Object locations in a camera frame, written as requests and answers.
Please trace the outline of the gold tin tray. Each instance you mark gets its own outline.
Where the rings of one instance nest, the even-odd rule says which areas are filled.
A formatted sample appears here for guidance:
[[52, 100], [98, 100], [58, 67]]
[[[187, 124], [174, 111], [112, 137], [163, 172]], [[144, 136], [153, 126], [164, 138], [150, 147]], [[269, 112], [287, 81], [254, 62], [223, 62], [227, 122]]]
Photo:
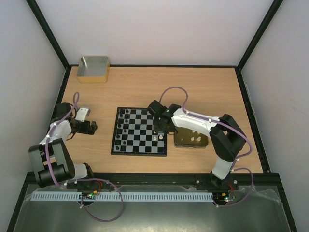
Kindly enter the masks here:
[[177, 148], [206, 148], [208, 137], [204, 134], [186, 128], [176, 128], [174, 146]]

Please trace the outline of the black white chess board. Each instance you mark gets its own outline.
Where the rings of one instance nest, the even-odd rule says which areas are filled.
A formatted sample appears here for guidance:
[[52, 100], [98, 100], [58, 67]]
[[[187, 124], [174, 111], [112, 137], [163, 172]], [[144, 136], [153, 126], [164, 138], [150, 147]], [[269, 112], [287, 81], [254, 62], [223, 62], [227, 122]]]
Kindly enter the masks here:
[[165, 157], [167, 135], [154, 131], [153, 119], [146, 108], [118, 107], [111, 154]]

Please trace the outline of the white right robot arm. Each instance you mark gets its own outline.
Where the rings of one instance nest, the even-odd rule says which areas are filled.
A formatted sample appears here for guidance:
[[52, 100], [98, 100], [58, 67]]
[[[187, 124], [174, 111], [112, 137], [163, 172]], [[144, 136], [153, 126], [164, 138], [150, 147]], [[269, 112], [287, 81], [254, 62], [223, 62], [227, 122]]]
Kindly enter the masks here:
[[211, 185], [215, 189], [222, 189], [227, 184], [227, 177], [240, 158], [239, 152], [245, 143], [252, 152], [251, 142], [230, 115], [205, 116], [176, 104], [165, 107], [158, 101], [153, 101], [147, 111], [154, 117], [155, 132], [178, 133], [179, 128], [185, 128], [210, 138], [218, 156], [211, 172]]

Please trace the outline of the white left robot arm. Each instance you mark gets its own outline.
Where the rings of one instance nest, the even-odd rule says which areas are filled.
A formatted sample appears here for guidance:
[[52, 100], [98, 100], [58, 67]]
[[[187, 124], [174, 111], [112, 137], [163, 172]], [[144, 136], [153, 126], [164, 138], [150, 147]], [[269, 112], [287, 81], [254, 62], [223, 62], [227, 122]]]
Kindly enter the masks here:
[[95, 121], [86, 120], [89, 114], [88, 107], [78, 108], [70, 103], [56, 105], [46, 137], [28, 150], [37, 184], [41, 188], [94, 176], [87, 163], [73, 163], [65, 145], [77, 133], [95, 134], [98, 126]]

